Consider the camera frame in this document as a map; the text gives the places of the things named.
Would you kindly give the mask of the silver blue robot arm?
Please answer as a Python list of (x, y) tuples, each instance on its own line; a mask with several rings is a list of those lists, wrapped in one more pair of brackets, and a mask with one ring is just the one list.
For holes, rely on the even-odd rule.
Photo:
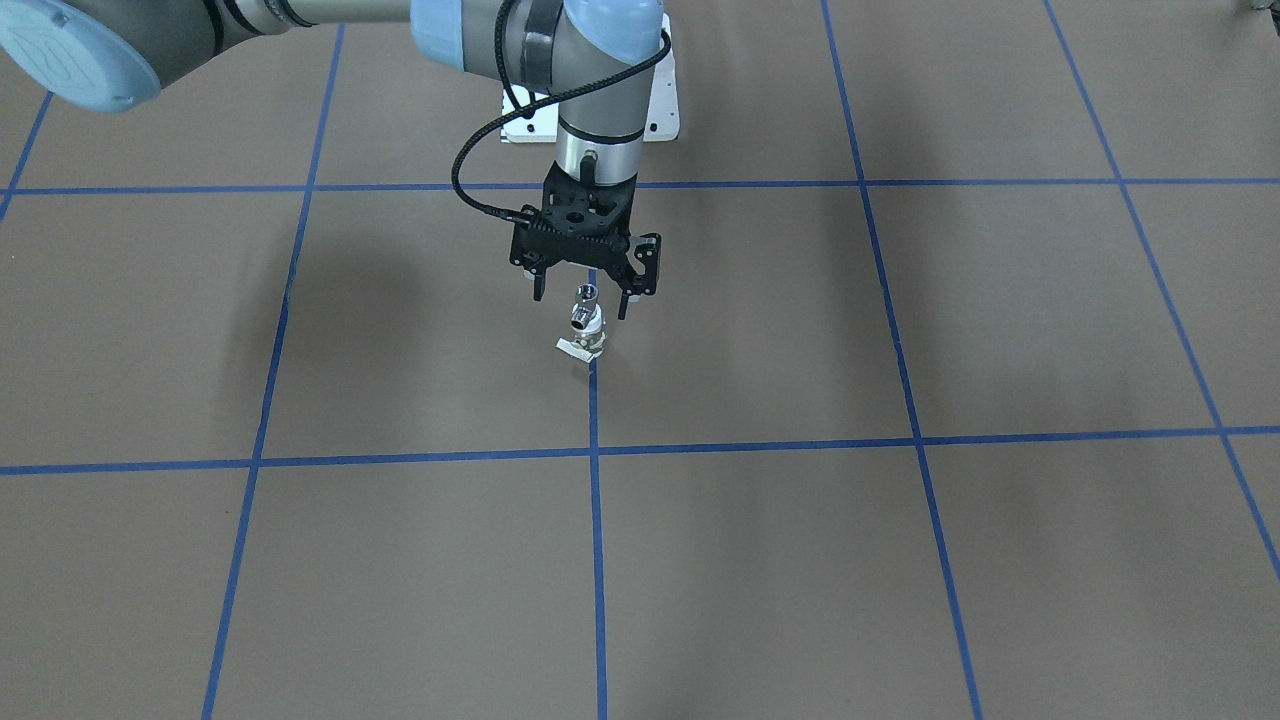
[[(87, 111), (123, 113), (255, 40), (349, 29), (358, 49), (390, 42), (361, 61), (361, 74), (406, 63), (439, 79), (489, 79), (503, 113), (474, 131), (454, 155), (449, 182), (460, 201), (507, 223), (508, 261), (540, 300), (561, 264), (609, 278), (618, 318), (652, 297), (662, 238), (631, 228), (654, 86), (673, 44), (660, 1), (5, 1), (3, 51), (52, 96)], [(503, 208), (462, 181), (471, 151), (515, 120), (556, 118), (556, 155), (541, 197)]]

